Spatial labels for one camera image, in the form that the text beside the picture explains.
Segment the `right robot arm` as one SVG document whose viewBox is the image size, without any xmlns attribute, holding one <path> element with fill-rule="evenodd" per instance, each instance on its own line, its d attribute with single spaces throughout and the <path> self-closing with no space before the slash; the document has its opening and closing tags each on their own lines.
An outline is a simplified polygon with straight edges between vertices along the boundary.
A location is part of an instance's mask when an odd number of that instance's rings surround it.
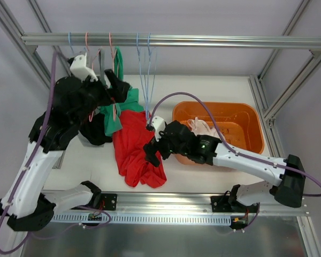
<svg viewBox="0 0 321 257">
<path fill-rule="evenodd" d="M 249 185 L 235 185 L 228 197 L 229 208 L 238 213 L 253 204 L 277 202 L 291 208 L 302 205 L 305 177 L 293 168 L 297 157 L 287 160 L 266 157 L 223 143 L 209 135 L 195 135 L 178 121 L 153 121 L 146 126 L 154 137 L 144 145 L 146 160 L 158 167 L 172 154 L 182 155 L 196 164 L 239 170 L 261 179 Z"/>
</svg>

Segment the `green tank top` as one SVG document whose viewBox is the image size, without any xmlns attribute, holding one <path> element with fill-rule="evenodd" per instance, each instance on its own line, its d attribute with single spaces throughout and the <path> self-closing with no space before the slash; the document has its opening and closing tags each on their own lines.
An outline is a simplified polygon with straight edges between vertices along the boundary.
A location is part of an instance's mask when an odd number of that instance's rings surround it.
<svg viewBox="0 0 321 257">
<path fill-rule="evenodd" d="M 119 47 L 115 47 L 114 53 L 114 73 L 120 80 L 124 78 L 123 56 Z M 125 110 L 135 112 L 143 112 L 144 108 L 139 104 L 139 90 L 130 87 L 127 100 L 124 103 L 115 105 L 116 115 L 113 115 L 113 105 L 100 107 L 100 114 L 104 115 L 104 132 L 105 135 L 111 137 L 115 132 L 121 130 L 123 125 L 120 121 L 121 113 Z"/>
</svg>

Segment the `red tank top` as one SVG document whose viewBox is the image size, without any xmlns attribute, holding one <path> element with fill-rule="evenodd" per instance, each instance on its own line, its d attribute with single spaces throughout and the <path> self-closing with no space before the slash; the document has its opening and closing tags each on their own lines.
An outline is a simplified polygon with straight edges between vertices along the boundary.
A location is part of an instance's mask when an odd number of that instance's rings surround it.
<svg viewBox="0 0 321 257">
<path fill-rule="evenodd" d="M 122 129 L 113 134 L 114 155 L 118 172 L 130 187 L 146 184 L 151 188 L 163 186 L 167 177 L 163 165 L 153 166 L 145 160 L 143 147 L 153 133 L 146 129 L 146 114 L 125 110 L 120 115 Z"/>
</svg>

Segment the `white tank top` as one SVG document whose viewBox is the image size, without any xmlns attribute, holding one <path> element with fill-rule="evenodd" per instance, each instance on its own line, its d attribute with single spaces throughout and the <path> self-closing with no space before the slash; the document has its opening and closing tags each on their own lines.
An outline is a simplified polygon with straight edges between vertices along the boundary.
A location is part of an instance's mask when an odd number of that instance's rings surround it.
<svg viewBox="0 0 321 257">
<path fill-rule="evenodd" d="M 207 122 L 198 119 L 198 117 L 195 117 L 194 119 L 189 119 L 187 123 L 189 125 L 190 130 L 195 135 L 209 135 L 221 139 L 215 127 L 210 127 Z"/>
</svg>

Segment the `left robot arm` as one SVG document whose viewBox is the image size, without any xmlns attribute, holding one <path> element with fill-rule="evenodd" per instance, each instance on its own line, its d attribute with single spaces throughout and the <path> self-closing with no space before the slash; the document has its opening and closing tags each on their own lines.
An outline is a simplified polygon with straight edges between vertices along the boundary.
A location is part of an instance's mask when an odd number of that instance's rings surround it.
<svg viewBox="0 0 321 257">
<path fill-rule="evenodd" d="M 101 190 L 90 181 L 53 194 L 43 194 L 42 189 L 89 115 L 98 107 L 126 101 L 130 84 L 111 69 L 104 73 L 110 87 L 98 79 L 81 80 L 73 75 L 56 81 L 50 114 L 43 114 L 34 123 L 25 160 L 11 189 L 0 199 L 0 215 L 8 217 L 7 225 L 13 231 L 39 231 L 56 214 L 78 206 L 100 206 Z"/>
</svg>

